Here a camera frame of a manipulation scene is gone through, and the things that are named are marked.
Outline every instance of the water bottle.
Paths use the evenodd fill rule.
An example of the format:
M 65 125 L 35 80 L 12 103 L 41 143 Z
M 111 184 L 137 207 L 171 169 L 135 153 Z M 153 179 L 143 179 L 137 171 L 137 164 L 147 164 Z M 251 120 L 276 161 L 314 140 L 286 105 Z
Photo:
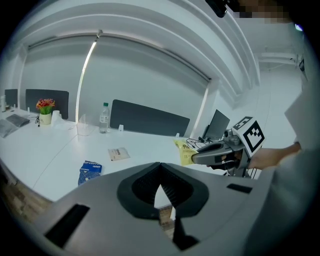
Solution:
M 109 129 L 109 115 L 110 115 L 110 110 L 108 108 L 108 103 L 104 102 L 103 103 L 103 109 L 100 114 L 100 125 L 99 125 L 99 132 L 101 134 L 105 134 L 108 132 Z

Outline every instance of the curved desk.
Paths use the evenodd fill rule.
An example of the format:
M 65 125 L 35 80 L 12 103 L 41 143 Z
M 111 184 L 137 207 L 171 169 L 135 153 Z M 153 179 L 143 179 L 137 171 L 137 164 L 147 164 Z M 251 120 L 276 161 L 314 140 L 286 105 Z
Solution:
M 5 112 L 26 115 L 26 111 Z M 180 154 L 173 137 L 112 129 L 100 134 L 98 127 L 89 135 L 77 135 L 77 128 L 59 130 L 50 125 L 38 127 L 34 118 L 6 138 L 0 137 L 0 159 L 22 183 L 41 196 L 57 201 L 78 186 L 79 170 L 84 161 L 102 165 L 101 175 L 151 162 L 180 165 Z M 126 148 L 130 158 L 111 161 L 108 149 Z M 205 165 L 188 168 L 223 175 Z

